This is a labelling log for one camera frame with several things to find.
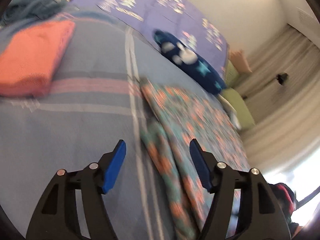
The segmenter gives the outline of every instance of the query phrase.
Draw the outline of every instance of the orange towel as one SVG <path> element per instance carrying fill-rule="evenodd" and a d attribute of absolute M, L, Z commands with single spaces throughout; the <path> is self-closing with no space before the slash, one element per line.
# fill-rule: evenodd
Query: orange towel
<path fill-rule="evenodd" d="M 16 33 L 0 55 L 0 95 L 46 95 L 74 28 L 72 21 L 50 21 Z"/>

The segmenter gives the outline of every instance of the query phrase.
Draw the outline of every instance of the white wall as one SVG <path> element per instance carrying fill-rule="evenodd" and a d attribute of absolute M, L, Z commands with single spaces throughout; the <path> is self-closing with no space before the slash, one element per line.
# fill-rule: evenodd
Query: white wall
<path fill-rule="evenodd" d="M 279 0 L 189 0 L 210 20 L 233 49 L 251 54 L 287 21 Z"/>
<path fill-rule="evenodd" d="M 285 11 L 288 24 L 296 28 L 320 48 L 320 25 L 306 0 L 281 0 L 281 3 Z M 302 24 L 299 19 L 298 8 L 313 17 L 313 21 L 316 26 L 313 25 L 310 28 Z"/>

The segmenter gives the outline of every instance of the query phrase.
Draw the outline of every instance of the navy blue pillow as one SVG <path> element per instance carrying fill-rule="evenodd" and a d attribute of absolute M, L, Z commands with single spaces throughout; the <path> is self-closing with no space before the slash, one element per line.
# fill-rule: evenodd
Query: navy blue pillow
<path fill-rule="evenodd" d="M 164 57 L 193 78 L 207 92 L 218 95 L 227 88 L 217 71 L 204 58 L 188 49 L 171 33 L 156 30 L 154 40 L 160 46 Z"/>

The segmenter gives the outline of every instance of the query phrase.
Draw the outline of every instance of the metal pin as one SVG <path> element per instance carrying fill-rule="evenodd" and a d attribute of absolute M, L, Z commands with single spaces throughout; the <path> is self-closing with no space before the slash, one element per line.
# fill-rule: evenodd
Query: metal pin
<path fill-rule="evenodd" d="M 259 171 L 257 168 L 253 168 L 253 169 L 251 170 L 251 172 L 252 172 L 252 174 L 254 174 L 254 175 L 258 175 L 258 174 L 260 173 L 260 171 Z"/>
<path fill-rule="evenodd" d="M 89 165 L 89 168 L 92 169 L 92 170 L 95 170 L 95 169 L 98 168 L 98 167 L 99 167 L 99 164 L 97 164 L 97 163 L 91 163 L 91 164 Z"/>
<path fill-rule="evenodd" d="M 217 166 L 220 169 L 225 169 L 227 165 L 224 162 L 219 162 L 219 163 L 217 163 Z"/>
<path fill-rule="evenodd" d="M 64 169 L 61 169 L 61 170 L 58 170 L 57 171 L 57 175 L 58 176 L 62 176 L 62 175 L 64 175 L 66 173 L 66 171 L 64 170 Z"/>

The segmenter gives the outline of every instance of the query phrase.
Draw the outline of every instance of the green pillow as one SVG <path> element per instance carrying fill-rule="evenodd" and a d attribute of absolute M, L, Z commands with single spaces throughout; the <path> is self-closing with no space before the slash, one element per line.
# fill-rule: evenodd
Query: green pillow
<path fill-rule="evenodd" d="M 227 87 L 232 87 L 239 76 L 239 72 L 236 70 L 231 61 L 228 60 L 228 65 L 225 72 L 225 83 Z"/>
<path fill-rule="evenodd" d="M 241 95 L 232 88 L 222 90 L 221 95 L 232 105 L 237 112 L 237 118 L 241 125 L 241 130 L 247 130 L 256 124 L 254 119 L 243 101 Z"/>

